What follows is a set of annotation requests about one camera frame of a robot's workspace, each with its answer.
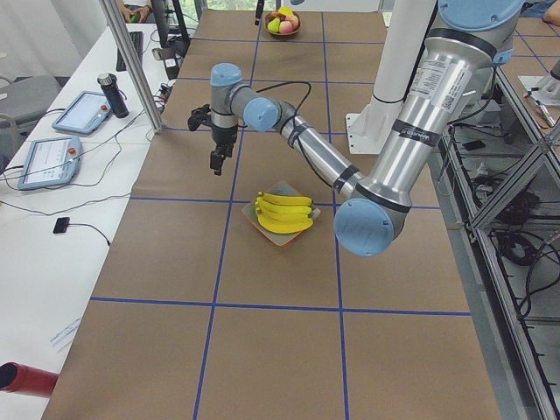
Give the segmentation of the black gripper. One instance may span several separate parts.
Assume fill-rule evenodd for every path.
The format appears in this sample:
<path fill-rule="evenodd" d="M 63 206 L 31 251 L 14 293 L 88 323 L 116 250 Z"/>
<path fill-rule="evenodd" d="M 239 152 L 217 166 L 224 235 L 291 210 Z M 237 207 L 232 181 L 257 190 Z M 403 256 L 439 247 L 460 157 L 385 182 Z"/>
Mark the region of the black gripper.
<path fill-rule="evenodd" d="M 259 25 L 264 10 L 264 0 L 257 0 L 255 7 L 255 25 Z M 190 131 L 196 131 L 200 125 L 211 129 L 211 136 L 216 148 L 210 153 L 210 168 L 216 176 L 222 174 L 222 166 L 226 158 L 233 156 L 234 145 L 238 134 L 238 118 L 235 115 L 224 115 L 212 110 L 209 104 L 193 109 L 187 120 Z"/>

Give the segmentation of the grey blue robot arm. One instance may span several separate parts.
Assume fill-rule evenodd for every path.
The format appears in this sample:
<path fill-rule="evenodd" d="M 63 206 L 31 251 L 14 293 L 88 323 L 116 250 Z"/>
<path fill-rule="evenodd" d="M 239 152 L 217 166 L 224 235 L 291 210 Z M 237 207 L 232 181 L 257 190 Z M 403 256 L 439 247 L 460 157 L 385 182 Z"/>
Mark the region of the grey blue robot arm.
<path fill-rule="evenodd" d="M 521 14 L 519 1 L 398 1 L 388 26 L 369 104 L 346 118 L 354 154 L 374 154 L 369 174 L 343 158 L 285 101 L 258 94 L 230 63 L 211 71 L 211 101 L 195 109 L 190 130 L 207 126 L 221 172 L 244 123 L 274 130 L 344 197 L 334 217 L 340 245 L 357 256 L 375 256 L 402 232 L 410 192 L 480 70 L 507 63 Z"/>

